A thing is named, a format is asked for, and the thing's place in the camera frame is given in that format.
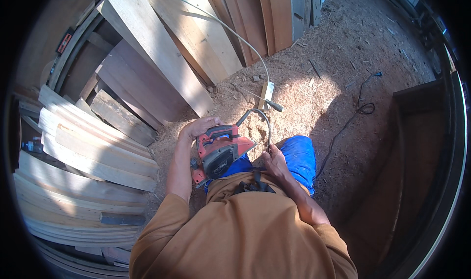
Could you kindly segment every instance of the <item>brown t-shirt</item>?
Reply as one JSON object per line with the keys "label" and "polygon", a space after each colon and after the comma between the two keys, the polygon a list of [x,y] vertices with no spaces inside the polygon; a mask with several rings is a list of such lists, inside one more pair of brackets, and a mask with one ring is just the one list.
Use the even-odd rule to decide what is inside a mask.
{"label": "brown t-shirt", "polygon": [[330,225],[299,219],[292,199],[276,192],[231,196],[253,173],[218,179],[208,204],[190,218],[169,194],[131,252],[130,278],[357,278],[347,245]]}

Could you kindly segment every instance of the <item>man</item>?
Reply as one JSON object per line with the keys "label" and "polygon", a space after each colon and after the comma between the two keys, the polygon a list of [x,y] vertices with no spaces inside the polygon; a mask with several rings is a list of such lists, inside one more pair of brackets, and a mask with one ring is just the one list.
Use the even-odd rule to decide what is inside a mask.
{"label": "man", "polygon": [[192,142],[222,124],[205,117],[180,132],[165,199],[132,249],[130,278],[356,278],[347,245],[310,196],[308,137],[271,145],[262,173],[251,172],[246,157],[234,162],[190,218]]}

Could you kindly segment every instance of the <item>dirt floor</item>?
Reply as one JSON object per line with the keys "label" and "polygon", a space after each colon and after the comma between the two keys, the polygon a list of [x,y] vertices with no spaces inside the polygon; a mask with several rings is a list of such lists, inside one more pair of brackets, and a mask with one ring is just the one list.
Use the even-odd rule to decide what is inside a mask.
{"label": "dirt floor", "polygon": [[[321,14],[320,25],[308,30],[300,40],[308,46],[295,45],[265,59],[270,80],[275,83],[274,101],[286,108],[283,113],[269,111],[268,118],[273,143],[296,134],[308,135],[319,169],[331,139],[355,114],[361,83],[371,73],[382,72],[382,78],[374,77],[365,84],[361,98],[361,103],[374,103],[375,112],[356,115],[338,137],[324,172],[314,185],[314,199],[335,226],[345,219],[347,209],[358,202],[362,191],[368,189],[362,183],[363,174],[384,135],[392,93],[433,81],[435,77],[407,21],[386,0],[326,0]],[[307,72],[311,68],[310,58],[322,79],[314,71]],[[207,115],[235,123],[247,109],[256,107],[259,100],[230,83],[260,94],[262,82],[253,82],[252,76],[263,73],[263,66],[258,62],[219,83],[211,94],[216,107]],[[313,87],[308,87],[313,76]],[[165,196],[173,148],[188,118],[194,116],[160,129],[160,139],[149,147],[161,169],[156,193],[149,194],[148,217],[153,216]],[[250,115],[239,129],[240,134],[259,143],[249,152],[255,164],[260,164],[258,158],[266,147],[266,130],[266,123],[256,114]],[[203,190],[194,189],[192,213],[204,205]]]}

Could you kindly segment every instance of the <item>hand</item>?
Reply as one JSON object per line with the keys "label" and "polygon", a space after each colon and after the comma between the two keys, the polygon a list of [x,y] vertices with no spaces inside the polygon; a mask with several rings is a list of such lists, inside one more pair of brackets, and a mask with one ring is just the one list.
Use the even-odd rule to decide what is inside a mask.
{"label": "hand", "polygon": [[271,155],[266,151],[262,152],[262,159],[265,162],[267,172],[278,180],[284,176],[290,176],[291,173],[288,170],[283,153],[274,144],[270,144],[270,152]]}
{"label": "hand", "polygon": [[203,135],[209,128],[224,125],[218,117],[202,117],[187,124],[180,132],[180,136],[188,137],[191,141]]}

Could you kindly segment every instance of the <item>screwdriver handle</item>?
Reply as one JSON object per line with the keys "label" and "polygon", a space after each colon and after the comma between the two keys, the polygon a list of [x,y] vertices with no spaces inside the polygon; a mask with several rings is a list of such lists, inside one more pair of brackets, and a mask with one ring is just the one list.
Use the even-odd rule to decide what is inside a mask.
{"label": "screwdriver handle", "polygon": [[269,106],[273,107],[273,109],[276,110],[276,111],[283,112],[283,110],[285,110],[285,108],[283,106],[279,105],[278,103],[274,103],[273,101],[270,101],[268,99],[265,99],[265,102]]}

